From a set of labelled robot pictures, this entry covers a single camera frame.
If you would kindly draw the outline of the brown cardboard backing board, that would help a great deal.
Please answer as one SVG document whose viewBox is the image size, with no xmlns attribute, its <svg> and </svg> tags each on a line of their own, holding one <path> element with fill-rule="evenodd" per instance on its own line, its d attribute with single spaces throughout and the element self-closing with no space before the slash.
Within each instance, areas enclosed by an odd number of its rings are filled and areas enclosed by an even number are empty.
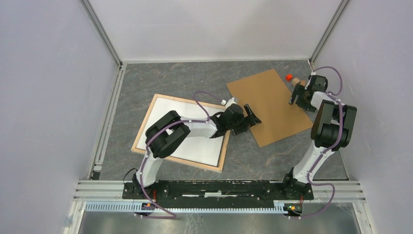
<svg viewBox="0 0 413 234">
<path fill-rule="evenodd" d="M 297 105 L 290 105 L 291 92 L 274 70 L 267 70 L 226 84 L 243 106 L 248 104 L 262 121 L 250 128 L 259 147 L 312 128 L 313 122 Z"/>
</svg>

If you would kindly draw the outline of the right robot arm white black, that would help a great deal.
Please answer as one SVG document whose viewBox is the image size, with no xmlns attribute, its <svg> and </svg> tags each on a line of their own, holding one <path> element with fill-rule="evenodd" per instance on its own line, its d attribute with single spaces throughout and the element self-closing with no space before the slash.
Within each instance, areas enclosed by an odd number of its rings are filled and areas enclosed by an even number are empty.
<svg viewBox="0 0 413 234">
<path fill-rule="evenodd" d="M 285 175 L 281 192 L 288 199 L 312 193 L 312 179 L 326 159 L 350 143 L 357 108 L 327 92 L 328 79 L 311 74 L 306 85 L 296 84 L 289 104 L 316 113 L 312 140 L 303 159 Z"/>
</svg>

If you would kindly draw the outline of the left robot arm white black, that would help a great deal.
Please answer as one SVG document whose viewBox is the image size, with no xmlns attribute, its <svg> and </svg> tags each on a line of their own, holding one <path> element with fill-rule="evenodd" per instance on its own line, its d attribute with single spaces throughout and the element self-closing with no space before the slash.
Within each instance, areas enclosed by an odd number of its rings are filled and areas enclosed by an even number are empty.
<svg viewBox="0 0 413 234">
<path fill-rule="evenodd" d="M 224 111 L 207 114 L 206 118 L 201 119 L 183 117 L 175 110 L 167 112 L 145 133 L 145 156 L 132 178 L 134 192 L 143 199 L 152 195 L 153 184 L 162 161 L 171 156 L 185 139 L 215 139 L 224 136 L 228 131 L 237 135 L 261 123 L 248 104 L 240 106 L 235 102 L 226 105 Z"/>
</svg>

